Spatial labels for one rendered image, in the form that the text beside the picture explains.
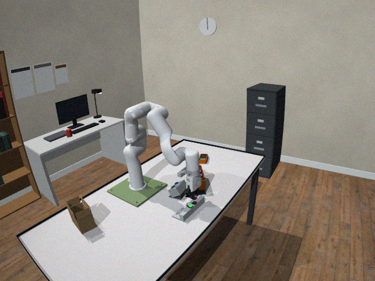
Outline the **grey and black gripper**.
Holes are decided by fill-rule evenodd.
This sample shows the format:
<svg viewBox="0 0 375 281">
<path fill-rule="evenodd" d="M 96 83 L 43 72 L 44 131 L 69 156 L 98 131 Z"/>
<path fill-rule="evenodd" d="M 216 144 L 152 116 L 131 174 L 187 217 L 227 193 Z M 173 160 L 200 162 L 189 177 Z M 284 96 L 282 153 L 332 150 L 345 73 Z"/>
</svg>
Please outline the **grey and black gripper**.
<svg viewBox="0 0 375 281">
<path fill-rule="evenodd" d="M 195 195 L 199 195 L 199 187 L 202 185 L 201 174 L 195 176 L 186 175 L 186 189 L 188 194 L 190 194 L 191 199 L 195 199 Z M 192 191 L 192 192 L 191 192 Z"/>
</svg>

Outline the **small brown cardboard box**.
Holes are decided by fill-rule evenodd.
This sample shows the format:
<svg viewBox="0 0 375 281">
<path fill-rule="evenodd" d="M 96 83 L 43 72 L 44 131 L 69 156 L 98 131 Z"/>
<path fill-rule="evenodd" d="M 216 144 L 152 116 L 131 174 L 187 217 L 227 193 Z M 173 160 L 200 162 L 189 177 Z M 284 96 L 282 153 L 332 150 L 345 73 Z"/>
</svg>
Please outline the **small brown cardboard box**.
<svg viewBox="0 0 375 281">
<path fill-rule="evenodd" d="M 84 234 L 96 228 L 97 226 L 93 218 L 90 206 L 83 200 L 82 197 L 81 200 L 82 202 L 80 202 L 79 196 L 77 196 L 66 201 L 66 206 L 75 226 L 82 234 Z"/>
</svg>

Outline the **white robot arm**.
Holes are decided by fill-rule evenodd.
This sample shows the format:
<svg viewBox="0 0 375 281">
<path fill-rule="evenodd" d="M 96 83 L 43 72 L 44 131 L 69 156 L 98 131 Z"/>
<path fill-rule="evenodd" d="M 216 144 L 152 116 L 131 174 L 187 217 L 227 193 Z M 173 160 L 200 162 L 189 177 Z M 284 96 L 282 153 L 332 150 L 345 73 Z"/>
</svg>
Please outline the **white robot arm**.
<svg viewBox="0 0 375 281">
<path fill-rule="evenodd" d="M 134 105 L 124 113 L 125 140 L 129 145 L 124 148 L 123 153 L 129 173 L 129 188 L 133 191 L 146 188 L 141 162 L 138 159 L 138 156 L 146 150 L 146 129 L 139 125 L 137 120 L 145 116 L 160 138 L 161 150 L 167 161 L 172 166 L 178 166 L 186 161 L 186 167 L 177 173 L 178 177 L 183 177 L 185 174 L 195 176 L 200 173 L 198 151 L 184 147 L 179 147 L 175 151 L 172 149 L 172 129 L 165 120 L 168 115 L 165 107 L 148 101 Z"/>
</svg>

